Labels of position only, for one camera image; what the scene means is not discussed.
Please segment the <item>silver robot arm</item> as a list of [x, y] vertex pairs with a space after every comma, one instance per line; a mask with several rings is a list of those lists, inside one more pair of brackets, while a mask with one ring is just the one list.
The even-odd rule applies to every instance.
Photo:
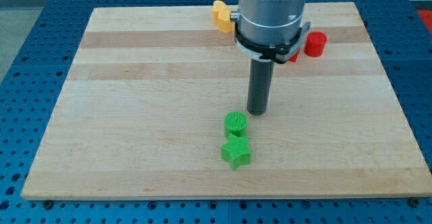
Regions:
[[298, 33], [306, 0], [238, 0], [238, 32], [258, 45], [281, 45]]

